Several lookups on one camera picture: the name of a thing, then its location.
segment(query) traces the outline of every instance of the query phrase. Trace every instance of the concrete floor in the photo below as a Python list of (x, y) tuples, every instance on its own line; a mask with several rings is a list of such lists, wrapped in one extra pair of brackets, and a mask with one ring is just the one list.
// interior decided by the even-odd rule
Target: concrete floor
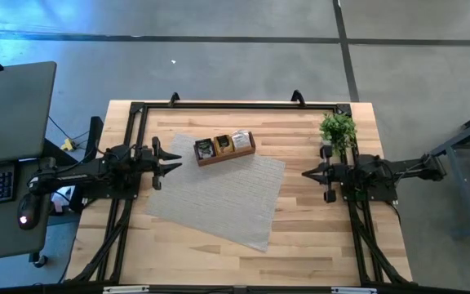
[[(350, 38), (470, 39), (470, 0), (340, 0)], [(50, 33), (337, 38), (331, 0), (0, 0), (0, 29)], [(470, 118), (470, 47), (350, 46), (360, 101), (375, 107), (386, 158), (414, 158)], [(51, 116), (70, 134), (105, 116), (111, 99), (349, 101), (338, 44), (66, 42), (0, 40), (0, 62), (58, 63)], [(49, 125), (47, 137), (64, 137)], [(402, 230), (415, 282), (470, 290), (470, 238), (459, 192), (404, 180)], [(71, 240), (75, 228), (49, 229)], [(59, 280), (67, 243), (48, 243), (54, 262), (0, 260), (0, 287)]]

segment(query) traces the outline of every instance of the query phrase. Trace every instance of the gray fabric mat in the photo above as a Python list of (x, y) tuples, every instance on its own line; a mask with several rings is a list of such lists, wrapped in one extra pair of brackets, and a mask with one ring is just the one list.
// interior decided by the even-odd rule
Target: gray fabric mat
[(265, 252), (286, 164), (253, 154), (199, 167), (196, 140), (175, 136), (183, 165), (161, 178), (148, 214)]

